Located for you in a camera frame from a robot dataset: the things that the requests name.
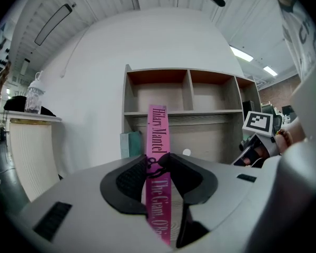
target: bracelet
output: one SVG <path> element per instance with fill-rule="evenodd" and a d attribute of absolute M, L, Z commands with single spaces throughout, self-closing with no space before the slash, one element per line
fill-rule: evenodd
<path fill-rule="evenodd" d="M 285 142 L 287 144 L 287 147 L 291 146 L 293 144 L 293 139 L 289 133 L 289 131 L 284 130 L 284 129 L 280 129 L 276 135 L 282 135 L 285 139 Z"/>

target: person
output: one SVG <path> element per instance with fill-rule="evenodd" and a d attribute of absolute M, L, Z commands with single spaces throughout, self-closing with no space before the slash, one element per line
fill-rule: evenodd
<path fill-rule="evenodd" d="M 316 27 L 309 14 L 297 0 L 278 0 L 282 15 L 283 36 L 294 60 L 298 75 L 303 82 L 316 68 Z M 285 130 L 275 135 L 280 153 L 290 145 L 305 139 L 304 130 L 296 118 Z M 269 157 L 265 147 L 255 151 L 262 158 Z M 248 166 L 251 161 L 244 158 Z"/>

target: wrist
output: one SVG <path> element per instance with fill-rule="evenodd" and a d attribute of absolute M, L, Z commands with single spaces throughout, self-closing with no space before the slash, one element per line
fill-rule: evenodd
<path fill-rule="evenodd" d="M 289 146 L 291 146 L 293 144 L 293 138 L 290 134 L 289 131 L 285 130 L 285 129 L 280 129 L 275 136 L 281 136 L 278 137 L 278 141 L 279 141 L 279 150 L 280 153 L 283 153 Z"/>
<path fill-rule="evenodd" d="M 282 135 L 275 135 L 274 139 L 279 148 L 280 153 L 284 153 L 285 150 L 288 148 L 287 142 L 285 141 L 284 137 Z"/>

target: white counter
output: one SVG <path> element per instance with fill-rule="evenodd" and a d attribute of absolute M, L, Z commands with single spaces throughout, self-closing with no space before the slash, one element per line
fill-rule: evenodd
<path fill-rule="evenodd" d="M 59 182 L 52 146 L 52 123 L 61 118 L 35 113 L 1 113 L 7 146 L 20 183 L 30 201 Z"/>

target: ceiling light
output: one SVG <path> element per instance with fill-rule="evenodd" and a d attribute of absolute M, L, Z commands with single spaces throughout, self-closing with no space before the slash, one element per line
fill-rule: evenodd
<path fill-rule="evenodd" d="M 251 57 L 250 55 L 248 55 L 248 54 L 246 54 L 246 53 L 244 53 L 244 52 L 241 52 L 241 51 L 239 51 L 239 50 L 236 49 L 236 48 L 231 47 L 231 49 L 232 49 L 232 51 L 233 51 L 233 53 L 234 53 L 235 56 L 240 57 L 240 58 L 242 58 L 242 59 L 244 59 L 244 60 L 246 60 L 246 61 L 248 61 L 248 62 L 251 62 L 251 61 L 254 59 L 254 58 Z"/>
<path fill-rule="evenodd" d="M 271 74 L 273 76 L 277 75 L 277 73 L 274 70 L 272 70 L 269 66 L 266 66 L 263 69 L 266 70 L 269 74 Z"/>
<path fill-rule="evenodd" d="M 72 8 L 65 4 L 63 5 L 43 26 L 39 34 L 35 39 L 35 43 L 39 46 L 44 42 L 44 40 L 48 37 L 50 32 L 66 17 L 72 12 Z"/>
<path fill-rule="evenodd" d="M 22 67 L 21 67 L 21 71 L 20 71 L 20 74 L 22 76 L 24 76 L 26 74 L 26 70 L 27 70 L 27 68 L 29 66 L 29 63 L 30 63 L 30 60 L 28 60 L 28 59 L 25 59 L 23 61 L 23 64 L 22 64 Z"/>

